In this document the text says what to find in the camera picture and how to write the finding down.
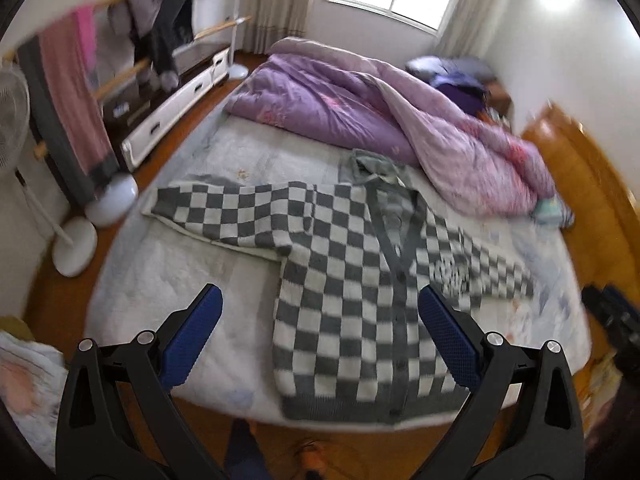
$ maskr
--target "metal screw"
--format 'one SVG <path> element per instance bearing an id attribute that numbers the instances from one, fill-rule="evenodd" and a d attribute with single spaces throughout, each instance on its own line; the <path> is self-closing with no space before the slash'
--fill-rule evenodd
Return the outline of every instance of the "metal screw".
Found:
<path id="1" fill-rule="evenodd" d="M 500 346 L 504 343 L 504 338 L 497 332 L 491 332 L 488 334 L 486 340 L 494 346 Z"/>
<path id="2" fill-rule="evenodd" d="M 136 339 L 141 345 L 148 345 L 154 340 L 154 333 L 146 330 L 145 332 L 140 332 Z"/>
<path id="3" fill-rule="evenodd" d="M 78 345 L 78 350 L 81 352 L 86 352 L 87 350 L 90 350 L 93 345 L 94 342 L 90 339 L 82 339 L 82 341 Z"/>
<path id="4" fill-rule="evenodd" d="M 549 348 L 549 350 L 551 350 L 554 354 L 559 354 L 562 350 L 562 347 L 560 346 L 560 343 L 558 341 L 549 341 L 546 344 L 546 347 Z"/>

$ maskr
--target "purple comforter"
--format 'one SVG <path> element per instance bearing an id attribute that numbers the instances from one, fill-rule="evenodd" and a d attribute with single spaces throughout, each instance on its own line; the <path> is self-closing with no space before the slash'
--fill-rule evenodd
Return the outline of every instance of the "purple comforter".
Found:
<path id="1" fill-rule="evenodd" d="M 226 110 L 327 144 L 420 166 L 375 86 L 309 57 L 272 55 L 231 97 Z"/>
<path id="2" fill-rule="evenodd" d="M 466 115 L 394 66 L 298 38 L 233 95 L 229 113 L 424 170 L 442 197 L 475 216 L 533 211 L 556 186 L 537 148 Z"/>

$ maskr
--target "white wall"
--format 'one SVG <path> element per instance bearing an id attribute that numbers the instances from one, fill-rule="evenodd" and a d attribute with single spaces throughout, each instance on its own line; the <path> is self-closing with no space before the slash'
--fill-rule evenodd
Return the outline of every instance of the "white wall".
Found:
<path id="1" fill-rule="evenodd" d="M 88 0 L 26 0 L 0 41 L 0 52 L 19 44 L 38 28 L 83 1 Z M 195 30 L 224 20 L 230 15 L 231 5 L 232 0 L 195 0 Z M 225 35 L 215 38 L 224 40 Z M 20 169 L 48 211 L 62 219 L 68 211 L 68 203 L 46 165 L 33 159 L 32 145 L 30 139 Z M 23 312 L 31 280 L 40 266 L 50 236 L 46 224 L 36 220 L 28 209 L 14 177 L 3 178 L 0 182 L 0 315 Z"/>
<path id="2" fill-rule="evenodd" d="M 398 20 L 328 0 L 313 0 L 307 37 L 400 68 L 428 54 L 436 41 L 434 35 Z"/>
<path id="3" fill-rule="evenodd" d="M 517 132 L 557 102 L 640 195 L 640 39 L 616 0 L 564 10 L 511 0 L 487 59 L 511 94 Z"/>

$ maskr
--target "pillow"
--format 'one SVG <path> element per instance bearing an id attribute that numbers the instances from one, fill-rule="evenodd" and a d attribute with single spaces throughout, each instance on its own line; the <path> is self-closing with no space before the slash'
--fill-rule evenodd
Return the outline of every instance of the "pillow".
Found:
<path id="1" fill-rule="evenodd" d="M 489 68 L 487 63 L 477 57 L 467 56 L 459 59 L 451 59 L 449 63 L 452 64 L 451 68 L 447 66 L 447 63 L 444 64 L 449 72 L 455 67 L 455 70 L 467 74 L 474 79 L 478 79 L 481 83 L 487 83 L 497 79 L 494 71 Z"/>
<path id="2" fill-rule="evenodd" d="M 575 222 L 575 214 L 562 197 L 556 194 L 553 198 L 541 198 L 531 213 L 536 224 L 549 225 L 568 229 Z"/>
<path id="3" fill-rule="evenodd" d="M 443 60 L 435 56 L 417 57 L 407 62 L 406 71 L 427 84 L 437 75 L 446 74 L 447 69 L 443 65 Z"/>
<path id="4" fill-rule="evenodd" d="M 484 61 L 471 56 L 459 59 L 444 59 L 436 56 L 417 57 L 407 62 L 405 69 L 409 74 L 427 84 L 431 84 L 431 80 L 437 75 L 454 72 L 462 72 L 481 83 L 497 79 L 494 71 Z"/>

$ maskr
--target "folded clothing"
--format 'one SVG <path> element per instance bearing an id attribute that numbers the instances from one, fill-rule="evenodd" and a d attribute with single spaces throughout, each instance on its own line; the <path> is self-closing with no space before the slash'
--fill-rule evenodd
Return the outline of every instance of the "folded clothing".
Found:
<path id="1" fill-rule="evenodd" d="M 575 214 L 559 194 L 538 200 L 531 217 L 537 224 L 568 229 L 574 225 Z"/>
<path id="2" fill-rule="evenodd" d="M 0 397 L 22 436 L 55 467 L 56 427 L 65 387 L 64 357 L 55 348 L 0 331 Z"/>
<path id="3" fill-rule="evenodd" d="M 484 110 L 486 89 L 469 75 L 462 72 L 437 75 L 431 81 L 431 86 L 451 99 L 465 114 L 476 117 Z"/>
<path id="4" fill-rule="evenodd" d="M 411 177 L 404 164 L 367 150 L 352 150 L 341 161 L 338 170 L 338 180 L 352 184 L 364 184 L 376 176 L 392 184 L 411 186 Z"/>

